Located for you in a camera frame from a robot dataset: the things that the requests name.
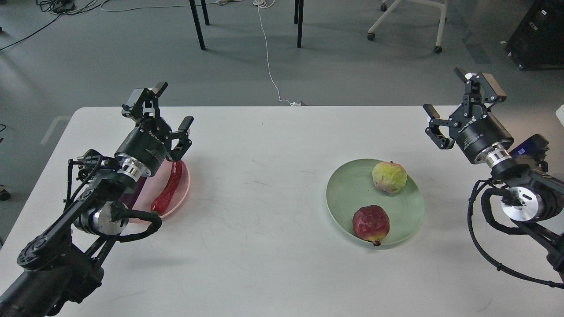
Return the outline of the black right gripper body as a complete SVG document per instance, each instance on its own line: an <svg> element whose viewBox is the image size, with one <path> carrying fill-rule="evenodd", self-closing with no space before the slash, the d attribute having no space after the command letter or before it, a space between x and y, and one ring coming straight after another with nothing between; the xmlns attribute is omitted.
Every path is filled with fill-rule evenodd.
<svg viewBox="0 0 564 317"><path fill-rule="evenodd" d="M514 138L492 115L473 115L452 128L452 138L474 165L486 163L489 168L509 158L508 148Z"/></svg>

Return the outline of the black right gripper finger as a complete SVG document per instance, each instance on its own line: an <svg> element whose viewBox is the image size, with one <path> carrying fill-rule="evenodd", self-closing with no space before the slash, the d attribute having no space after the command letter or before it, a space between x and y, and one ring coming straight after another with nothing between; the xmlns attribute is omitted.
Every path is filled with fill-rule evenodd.
<svg viewBox="0 0 564 317"><path fill-rule="evenodd" d="M465 85L463 101L454 111L454 121L483 120L491 114L494 104L505 102L507 95L491 74L474 74L459 67L454 72Z"/></svg>
<svg viewBox="0 0 564 317"><path fill-rule="evenodd" d="M432 104L423 104L423 109L429 117L429 125L425 130L427 136L431 138L440 150L451 150L455 141L445 137L440 131L440 127L445 126L448 128L459 128L460 123L458 121L441 119L439 113Z"/></svg>

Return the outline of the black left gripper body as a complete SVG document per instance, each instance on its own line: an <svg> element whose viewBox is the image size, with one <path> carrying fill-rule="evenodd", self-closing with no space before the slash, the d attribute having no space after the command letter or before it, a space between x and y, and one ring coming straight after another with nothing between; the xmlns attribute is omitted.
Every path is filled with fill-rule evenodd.
<svg viewBox="0 0 564 317"><path fill-rule="evenodd" d="M135 128L125 138L115 153L119 173L138 181L153 177L171 150L171 137L159 128Z"/></svg>

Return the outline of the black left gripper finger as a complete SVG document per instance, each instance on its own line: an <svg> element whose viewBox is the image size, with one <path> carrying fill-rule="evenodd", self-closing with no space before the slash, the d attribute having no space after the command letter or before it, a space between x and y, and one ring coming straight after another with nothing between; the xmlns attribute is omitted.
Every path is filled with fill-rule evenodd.
<svg viewBox="0 0 564 317"><path fill-rule="evenodd" d="M189 139L189 128L193 121L194 117L187 116L178 126L176 132L167 134L167 140L178 140L177 144L167 152L167 161L180 161L189 150L189 147L192 146L192 141Z"/></svg>
<svg viewBox="0 0 564 317"><path fill-rule="evenodd" d="M167 87L168 83L163 81L153 88L135 89L128 101L122 105L122 116L135 122L135 130L140 128L169 130L169 125L160 116L159 109L159 97Z"/></svg>

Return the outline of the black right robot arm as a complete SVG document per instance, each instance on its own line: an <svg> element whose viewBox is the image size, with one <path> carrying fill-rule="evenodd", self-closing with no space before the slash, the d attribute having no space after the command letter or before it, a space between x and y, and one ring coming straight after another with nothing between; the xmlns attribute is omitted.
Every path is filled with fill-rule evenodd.
<svg viewBox="0 0 564 317"><path fill-rule="evenodd" d="M491 74L454 69L465 85L463 101L447 119L433 105L424 104L429 117L426 134L441 150L457 145L471 164L487 164L491 177L478 180L469 197L467 224L471 239L482 257L498 271L513 277L562 289L563 283L536 279L506 267L486 253L473 229L476 199L486 222L508 235L527 235L547 251L547 261L563 275L562 233L540 224L563 211L563 182L548 174L545 161L548 140L534 134L516 147L514 138L492 114L492 106L506 100L506 93Z"/></svg>

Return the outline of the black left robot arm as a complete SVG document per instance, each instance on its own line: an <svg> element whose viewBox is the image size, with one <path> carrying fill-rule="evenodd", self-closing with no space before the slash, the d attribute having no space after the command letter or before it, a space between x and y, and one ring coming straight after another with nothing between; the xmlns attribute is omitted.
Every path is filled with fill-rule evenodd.
<svg viewBox="0 0 564 317"><path fill-rule="evenodd" d="M135 122L114 156L96 150L68 161L68 188L60 217L27 243L17 264L23 273L1 296L3 317L55 316L67 302L81 303L101 286L103 262L115 243L141 240L162 225L155 211L121 201L164 161L180 161L192 141L187 116L174 131L161 117L168 84L135 89L122 115Z"/></svg>

